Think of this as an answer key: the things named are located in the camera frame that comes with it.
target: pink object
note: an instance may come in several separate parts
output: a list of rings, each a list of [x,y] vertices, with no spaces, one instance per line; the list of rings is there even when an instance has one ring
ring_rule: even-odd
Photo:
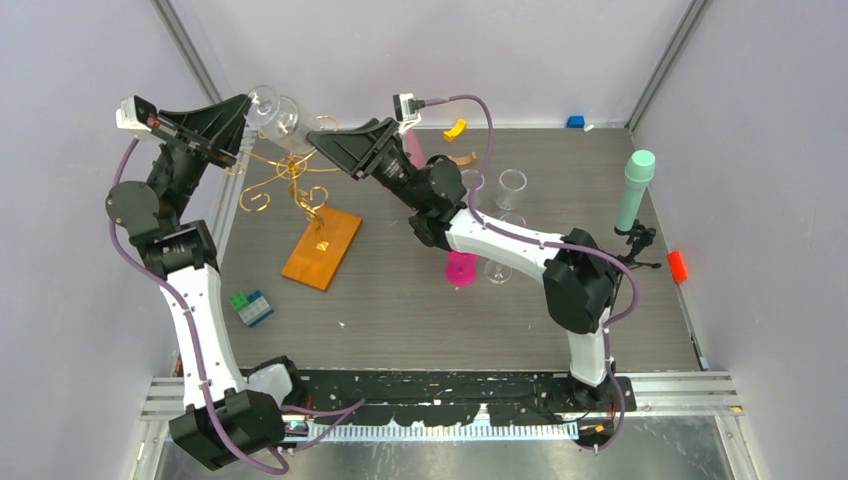
[[[477,267],[474,263],[477,255],[473,253],[448,252],[448,266],[445,267],[445,277],[455,287],[467,287],[477,278]]]
[[[421,168],[427,163],[427,159],[424,158],[424,151],[421,150],[421,144],[418,143],[418,137],[415,136],[415,130],[409,130],[406,132],[404,136],[406,139],[406,146],[404,150],[409,153],[409,161],[415,166],[415,168]]]

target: black stand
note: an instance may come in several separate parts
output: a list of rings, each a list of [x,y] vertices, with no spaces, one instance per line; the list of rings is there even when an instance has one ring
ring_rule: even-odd
[[[626,256],[618,256],[618,259],[621,260],[625,265],[630,267],[631,270],[634,270],[639,267],[662,267],[662,263],[648,263],[636,261],[636,255],[639,255],[642,250],[645,249],[645,247],[650,247],[654,243],[654,237],[657,236],[656,228],[647,228],[641,223],[639,223],[639,220],[634,220],[633,228],[626,232],[623,232],[616,228],[615,233],[621,236],[627,236],[627,245],[631,245],[630,253],[628,253]]]

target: wooden block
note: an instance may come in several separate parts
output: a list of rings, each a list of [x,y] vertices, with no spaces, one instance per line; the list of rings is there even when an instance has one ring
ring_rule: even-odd
[[[318,223],[313,220],[297,242],[282,274],[326,292],[362,226],[362,218],[330,207],[322,207],[318,213],[324,219],[324,226],[318,233],[326,243],[326,250],[319,248],[315,234]]]

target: cable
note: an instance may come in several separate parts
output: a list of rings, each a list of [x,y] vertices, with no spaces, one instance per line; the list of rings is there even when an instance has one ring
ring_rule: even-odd
[[[124,169],[127,166],[127,162],[132,155],[133,150],[135,150],[136,145],[138,145],[138,138],[133,138],[130,142],[129,146],[127,146],[126,152],[124,152],[124,156],[121,158],[121,163],[118,164],[118,170],[115,172],[115,177],[112,180],[112,186],[114,187],[121,181],[121,177],[124,174]],[[194,358],[197,363],[197,375],[200,377],[200,389],[203,393],[203,400],[206,402],[206,412],[209,414],[209,420],[212,422],[212,427],[215,430],[215,433],[220,438],[221,442],[230,451],[236,458],[246,462],[253,468],[260,470],[262,472],[271,474],[271,475],[285,475],[289,471],[289,465],[286,459],[282,456],[282,454],[273,447],[268,447],[267,450],[271,453],[271,455],[280,462],[280,468],[272,467],[270,465],[266,465],[254,458],[250,457],[248,454],[244,453],[238,445],[236,445],[230,436],[227,434],[227,431],[224,429],[224,426],[221,424],[221,419],[218,418],[218,413],[215,411],[215,403],[212,401],[212,392],[209,390],[209,381],[206,376],[206,366],[203,362],[203,352],[200,348],[200,337],[197,334],[197,325],[194,321],[194,315],[191,313],[191,308],[188,305],[188,302],[185,301],[182,295],[175,289],[171,284],[162,280],[161,278],[154,275],[152,272],[148,271],[144,266],[135,261],[132,257],[130,257],[129,253],[124,250],[124,247],[121,246],[121,243],[118,241],[118,233],[117,227],[114,222],[109,222],[109,238],[112,240],[112,245],[115,247],[115,250],[118,252],[118,255],[124,259],[131,267],[138,270],[142,275],[152,280],[154,283],[159,285],[162,289],[171,294],[172,297],[177,301],[180,305],[180,308],[183,309],[183,315],[185,315],[186,323],[188,324],[189,335],[191,336],[191,343],[194,348]],[[361,406],[365,403],[365,400],[360,400],[356,404],[346,409],[339,411],[338,413],[342,416],[339,420],[337,420],[333,425],[330,426],[327,430],[323,432],[322,435],[319,435],[316,439],[314,439],[308,446],[304,446],[303,449],[309,448],[320,438],[323,438],[324,435],[327,435],[336,425],[338,425],[341,421],[347,418],[348,415],[353,412],[354,409]]]
[[[457,100],[471,100],[471,101],[476,102],[478,105],[480,105],[480,108],[483,109],[483,114],[486,116],[486,125],[487,125],[487,130],[488,130],[488,132],[487,132],[488,137],[487,137],[487,140],[486,140],[486,153],[485,153],[485,155],[483,155],[483,159],[480,162],[480,167],[477,169],[478,175],[483,176],[483,173],[485,172],[486,168],[489,166],[489,159],[492,155],[492,148],[494,146],[494,130],[495,130],[494,123],[492,122],[492,114],[491,114],[491,112],[489,112],[489,107],[486,106],[486,103],[483,102],[483,99],[481,99],[480,97],[478,97],[476,95],[462,94],[462,95],[454,95],[454,96],[448,97],[446,99],[445,98],[434,98],[434,99],[430,99],[430,100],[425,100],[424,106],[430,107],[430,106],[435,106],[435,105],[442,105],[442,104],[449,103],[449,102],[455,102]],[[605,444],[596,446],[598,451],[605,450],[607,447],[612,445],[613,441],[618,436],[618,431],[621,429],[622,424],[624,422],[624,410],[625,410],[625,408],[624,408],[624,405],[625,405],[625,403],[624,403],[624,392],[622,392],[621,385],[619,385],[618,380],[615,378],[615,375],[612,372],[613,358],[612,358],[611,350],[610,350],[609,326],[614,324],[615,322],[618,322],[619,320],[626,317],[627,315],[630,315],[630,313],[632,313],[633,310],[636,309],[636,306],[639,304],[639,299],[641,297],[641,290],[639,289],[639,286],[636,283],[636,278],[633,276],[633,272],[631,272],[630,269],[627,268],[627,266],[624,265],[624,263],[619,261],[617,258],[615,258],[612,255],[609,255],[608,253],[605,253],[601,250],[597,250],[597,249],[589,248],[589,247],[584,247],[582,245],[570,245],[570,244],[566,244],[566,243],[562,243],[562,242],[543,242],[543,241],[540,241],[536,238],[527,237],[527,236],[520,235],[520,234],[515,233],[515,232],[510,232],[509,230],[501,228],[497,225],[493,225],[491,223],[486,223],[483,220],[483,217],[480,215],[480,212],[478,212],[477,209],[474,208],[474,197],[476,195],[477,195],[477,190],[472,189],[471,192],[469,192],[468,202],[467,202],[468,203],[468,210],[469,210],[469,212],[471,212],[471,216],[474,217],[474,220],[476,220],[477,223],[479,223],[480,225],[483,225],[485,228],[488,228],[488,229],[492,230],[493,232],[499,233],[499,234],[501,234],[501,235],[503,235],[507,238],[511,238],[513,240],[518,240],[518,241],[521,241],[521,242],[524,242],[524,243],[529,243],[529,244],[536,245],[536,246],[539,246],[539,247],[550,247],[550,248],[558,248],[558,249],[563,249],[563,250],[571,250],[571,251],[574,251],[574,252],[580,252],[580,253],[585,253],[585,254],[588,254],[588,255],[596,256],[598,258],[601,258],[602,260],[605,260],[606,262],[611,263],[615,268],[617,268],[619,271],[621,271],[621,273],[624,274],[624,276],[626,276],[627,280],[630,282],[630,285],[633,288],[633,299],[631,300],[630,305],[623,312],[613,316],[612,318],[607,320],[604,325],[600,326],[600,328],[602,328],[602,335],[603,335],[603,338],[604,338],[605,370],[606,370],[607,376],[610,378],[613,386],[615,387],[616,394],[618,396],[618,401],[619,401],[619,404],[621,406],[620,414],[619,414],[619,418],[618,418],[618,428],[614,429],[613,435],[610,437],[610,439]]]

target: clear glass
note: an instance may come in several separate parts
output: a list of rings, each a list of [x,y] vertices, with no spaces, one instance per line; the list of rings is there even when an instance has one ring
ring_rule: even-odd
[[[294,99],[278,94],[267,85],[254,88],[248,97],[251,106],[246,118],[250,128],[259,130],[289,153],[306,155],[312,151],[306,134],[319,130],[314,115],[298,106]]]
[[[515,210],[524,196],[527,177],[521,170],[504,170],[498,178],[498,193],[495,204],[501,210]]]
[[[480,208],[480,200],[483,198],[483,185],[486,184],[486,179],[480,175],[480,172],[469,168],[462,171],[462,186],[465,187],[465,196],[462,201],[468,203],[468,198],[471,195],[471,189],[474,187],[476,180],[477,192],[474,194],[474,208]]]
[[[527,221],[524,220],[524,217],[515,212],[501,212],[500,215],[497,216],[497,219],[502,222],[509,223],[510,225],[518,225],[519,227],[527,226]],[[483,273],[490,282],[501,284],[505,283],[510,279],[510,277],[512,277],[512,267],[508,267],[494,260],[489,260],[483,267]]]

